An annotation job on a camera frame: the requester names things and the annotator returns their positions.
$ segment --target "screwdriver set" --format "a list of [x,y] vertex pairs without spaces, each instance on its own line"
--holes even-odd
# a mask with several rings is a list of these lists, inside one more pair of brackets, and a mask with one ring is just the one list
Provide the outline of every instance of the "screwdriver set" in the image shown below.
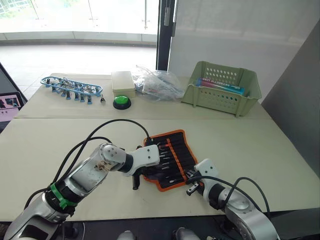
[[74,93],[74,100],[92,104],[92,96],[101,96],[103,88],[98,85],[88,84],[80,81],[73,81],[66,77],[47,76],[40,80],[40,83],[46,88],[52,88],[53,93],[61,94],[61,97],[66,97],[70,100]]
[[185,173],[198,163],[187,144],[185,131],[179,129],[151,136],[151,140],[158,146],[160,163],[148,167],[143,172],[144,179],[155,183],[161,192],[185,185],[188,179]]

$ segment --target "green band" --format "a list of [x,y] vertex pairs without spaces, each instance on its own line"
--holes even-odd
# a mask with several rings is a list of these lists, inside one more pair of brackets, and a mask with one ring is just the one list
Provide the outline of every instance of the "green band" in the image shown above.
[[59,206],[62,209],[65,209],[67,206],[71,206],[71,207],[77,206],[77,203],[65,199],[64,196],[62,196],[61,193],[58,191],[54,183],[50,185],[50,189],[53,192],[53,194],[56,196],[56,198],[59,200],[60,202]]

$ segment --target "white table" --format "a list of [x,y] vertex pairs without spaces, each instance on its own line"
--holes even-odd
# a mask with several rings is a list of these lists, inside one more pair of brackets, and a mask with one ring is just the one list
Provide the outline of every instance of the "white table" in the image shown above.
[[[235,119],[235,115],[222,111],[215,111],[204,107],[193,107],[191,104],[180,102],[150,102],[141,97],[131,98],[131,107],[117,110],[113,107],[114,95],[110,75],[81,75],[53,73],[52,76],[68,77],[89,84],[103,87],[106,105],[100,103],[99,97],[92,97],[92,104],[73,99],[66,100],[51,88],[41,86],[27,105],[21,109],[16,118],[94,118],[94,119]],[[181,78],[187,86],[188,78]],[[251,111],[240,119],[271,119],[260,104],[256,104]]]
[[[46,187],[67,152],[105,119],[14,119],[0,134],[0,221],[12,221],[28,196]],[[219,176],[229,182],[247,176],[263,189],[271,211],[318,208],[320,183],[288,138],[271,119],[136,119],[151,135],[184,129],[187,142],[200,161],[214,159]],[[105,136],[127,151],[142,143],[144,132],[134,124],[115,122],[96,136]],[[90,142],[81,160],[101,143]],[[257,189],[240,184],[265,210]],[[132,178],[111,172],[102,185],[76,208],[72,220],[130,219],[215,215],[186,186],[160,192],[141,179],[132,190]]]

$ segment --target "silver robot arm segment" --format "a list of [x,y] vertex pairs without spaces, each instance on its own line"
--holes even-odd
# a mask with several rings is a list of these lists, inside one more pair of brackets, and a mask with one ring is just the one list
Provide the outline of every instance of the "silver robot arm segment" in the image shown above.
[[[194,166],[195,176],[218,177],[218,171],[211,159],[204,159]],[[196,190],[213,208],[223,206],[230,188],[220,185],[213,179],[201,179],[195,182],[186,192],[190,196]],[[278,235],[271,221],[247,199],[237,191],[233,191],[223,209],[226,217],[237,227],[244,240],[277,240]]]
[[125,152],[111,143],[99,145],[88,159],[38,196],[11,223],[4,240],[51,239],[59,224],[73,215],[78,203],[102,183],[109,171],[120,171],[128,177],[142,167],[157,165],[159,162],[156,145],[131,152]]

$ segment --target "floor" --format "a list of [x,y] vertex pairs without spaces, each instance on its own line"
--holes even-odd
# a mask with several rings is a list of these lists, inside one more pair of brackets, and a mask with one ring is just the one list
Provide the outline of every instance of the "floor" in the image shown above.
[[156,48],[101,45],[0,46],[0,63],[27,99],[52,73],[110,74],[136,65],[156,68]]

